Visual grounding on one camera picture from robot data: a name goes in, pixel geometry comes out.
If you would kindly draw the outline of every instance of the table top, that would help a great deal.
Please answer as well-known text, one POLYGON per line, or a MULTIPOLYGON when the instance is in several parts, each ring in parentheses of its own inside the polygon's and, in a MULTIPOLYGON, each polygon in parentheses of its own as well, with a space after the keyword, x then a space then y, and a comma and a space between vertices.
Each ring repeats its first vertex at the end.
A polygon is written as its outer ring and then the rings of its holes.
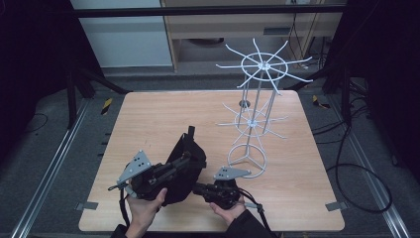
MULTIPOLYGON (((258 108, 271 97, 262 90, 258 108)), ((260 137, 267 165, 256 178, 237 178, 239 187, 249 191, 263 205, 273 231, 339 231, 344 228, 340 210, 328 211, 325 204, 336 201, 305 113, 295 91, 281 91, 274 97, 269 130, 260 137)), ((124 224, 119 208, 119 191, 108 191, 125 165, 143 150, 153 164, 163 163, 188 126, 195 127, 195 142, 207 156, 207 168, 198 182, 213 183, 213 176, 228 166, 231 149, 246 143, 232 123, 239 111, 241 91, 132 92, 126 95, 88 201, 98 202, 95 210, 85 209, 79 222, 83 231, 112 231, 124 224)), ((249 91, 251 107, 257 92, 249 91)), ((256 137, 251 143, 259 146, 256 137)), ((251 164, 244 168, 253 174, 251 164)), ((255 209, 250 211, 260 219, 255 209)), ((202 196, 193 194, 180 203, 160 210, 149 231, 218 232, 226 224, 214 214, 202 196)))

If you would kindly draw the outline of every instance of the black cloth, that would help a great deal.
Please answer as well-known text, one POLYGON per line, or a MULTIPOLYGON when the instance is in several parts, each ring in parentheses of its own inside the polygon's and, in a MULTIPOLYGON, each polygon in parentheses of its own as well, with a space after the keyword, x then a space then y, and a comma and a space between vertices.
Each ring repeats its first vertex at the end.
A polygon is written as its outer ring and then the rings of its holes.
MULTIPOLYGON (((118 225, 112 233, 111 238, 126 238, 127 227, 118 225)), ((263 225, 250 213, 245 210, 236 218, 225 232, 227 238, 272 238, 263 225)))

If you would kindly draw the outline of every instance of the white wall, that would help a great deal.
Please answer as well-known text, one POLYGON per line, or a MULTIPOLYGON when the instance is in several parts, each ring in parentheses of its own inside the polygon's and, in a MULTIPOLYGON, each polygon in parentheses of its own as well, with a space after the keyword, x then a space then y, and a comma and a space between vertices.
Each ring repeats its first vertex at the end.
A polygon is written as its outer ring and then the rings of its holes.
MULTIPOLYGON (((158 0, 71 0, 74 9, 160 7, 158 0)), ((163 17, 81 18, 101 67, 172 66, 163 17)))

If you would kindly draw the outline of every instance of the wooden desk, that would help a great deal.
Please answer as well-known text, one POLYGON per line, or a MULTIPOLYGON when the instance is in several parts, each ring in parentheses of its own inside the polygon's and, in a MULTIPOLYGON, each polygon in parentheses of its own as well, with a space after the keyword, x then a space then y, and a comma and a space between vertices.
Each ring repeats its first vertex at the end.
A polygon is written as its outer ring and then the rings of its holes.
MULTIPOLYGON (((341 211, 329 212, 325 207, 336 197, 299 97, 294 91, 282 93, 275 97, 270 118, 287 118, 271 123, 270 129, 287 139, 266 134, 262 138, 266 171, 257 178, 237 178, 237 183, 262 203, 274 231, 339 231, 344 228, 344 220, 341 211)), ((270 95, 271 91, 262 91, 261 104, 270 95)), ((115 184, 138 150, 144 150, 153 164, 164 163, 189 125, 195 126, 195 142, 207 156, 207 168, 198 181, 213 183, 213 176, 227 166, 227 155, 239 136, 236 127, 216 124, 234 120, 234 113, 223 103, 238 109, 241 97, 242 91, 127 94, 88 198, 99 205, 96 210, 83 211, 79 228, 112 231, 117 224, 124 224, 119 191, 107 188, 115 184)), ((161 209, 150 231, 207 232, 226 228, 201 196, 190 193, 183 202, 161 209)))

